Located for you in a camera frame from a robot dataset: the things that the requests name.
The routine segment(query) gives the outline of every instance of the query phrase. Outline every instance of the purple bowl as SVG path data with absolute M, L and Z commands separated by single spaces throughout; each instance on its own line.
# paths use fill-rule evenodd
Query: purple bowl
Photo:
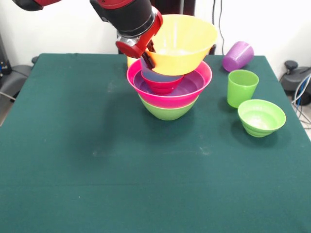
M 144 81 L 141 72 L 138 72 L 134 78 L 134 85 L 147 93 L 153 94 L 148 84 Z M 204 79 L 197 71 L 186 74 L 176 89 L 166 96 L 182 96 L 193 93 L 204 86 Z

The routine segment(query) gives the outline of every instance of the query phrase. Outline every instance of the plastic bowl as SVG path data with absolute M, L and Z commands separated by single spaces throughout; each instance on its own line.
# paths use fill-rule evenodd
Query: plastic bowl
M 164 74 L 159 74 L 147 67 L 147 64 L 145 63 L 144 59 L 140 59 L 141 62 L 141 73 L 145 79 L 148 79 L 150 81 L 154 82 L 173 82 L 176 80 L 181 79 L 184 75 L 164 75 Z
M 245 130 L 254 137 L 265 137 L 286 122 L 283 110 L 265 100 L 247 100 L 240 104 L 238 114 Z
M 155 82 L 147 79 L 143 75 L 143 72 L 141 73 L 141 76 L 149 86 L 150 90 L 156 95 L 167 95 L 172 93 L 183 79 L 183 76 L 181 76 L 179 79 L 170 82 Z
M 160 108 L 147 103 L 142 97 L 140 97 L 140 99 L 147 110 L 156 118 L 160 120 L 176 120 L 186 114 L 198 98 L 195 99 L 192 103 L 180 108 Z
M 146 52 L 155 63 L 154 72 L 183 75 L 200 65 L 216 39 L 216 28 L 197 17 L 163 15 L 163 25 L 152 38 L 156 52 Z
M 138 59 L 133 58 L 133 57 L 126 57 L 127 58 L 127 67 L 129 68 L 135 61 Z
M 179 108 L 195 101 L 212 79 L 210 67 L 201 62 L 199 67 L 184 76 L 177 88 L 166 96 L 155 95 L 141 76 L 141 63 L 136 61 L 127 71 L 127 80 L 149 104 L 161 108 Z

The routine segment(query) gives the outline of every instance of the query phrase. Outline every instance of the cup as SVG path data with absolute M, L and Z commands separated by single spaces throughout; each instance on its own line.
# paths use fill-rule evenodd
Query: cup
M 259 83 L 259 77 L 255 73 L 243 69 L 230 72 L 228 79 L 227 101 L 234 108 L 250 100 Z
M 238 41 L 223 59 L 223 67 L 228 72 L 241 69 L 254 58 L 254 49 L 244 41 Z

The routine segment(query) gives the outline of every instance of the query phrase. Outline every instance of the green bowl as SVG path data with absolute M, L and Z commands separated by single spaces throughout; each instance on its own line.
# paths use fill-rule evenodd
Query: green bowl
M 147 108 L 147 110 L 154 115 L 156 118 L 159 118 L 161 120 L 176 120 L 183 116 L 191 109 L 191 107 L 194 105 L 194 103 L 197 101 L 198 98 L 195 99 L 192 103 L 181 107 L 181 108 L 160 108 L 154 105 L 151 105 L 143 100 L 142 97 L 140 97 L 142 103 Z
M 285 113 L 274 103 L 247 100 L 238 108 L 245 130 L 254 137 L 265 137 L 280 129 L 286 122 Z

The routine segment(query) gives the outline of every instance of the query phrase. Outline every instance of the red cup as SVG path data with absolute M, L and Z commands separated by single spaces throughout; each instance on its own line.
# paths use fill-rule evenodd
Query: red cup
M 155 82 L 149 79 L 146 79 L 141 73 L 142 78 L 149 86 L 150 90 L 156 95 L 168 95 L 172 93 L 178 84 L 182 81 L 184 76 L 181 76 L 179 79 L 170 82 Z

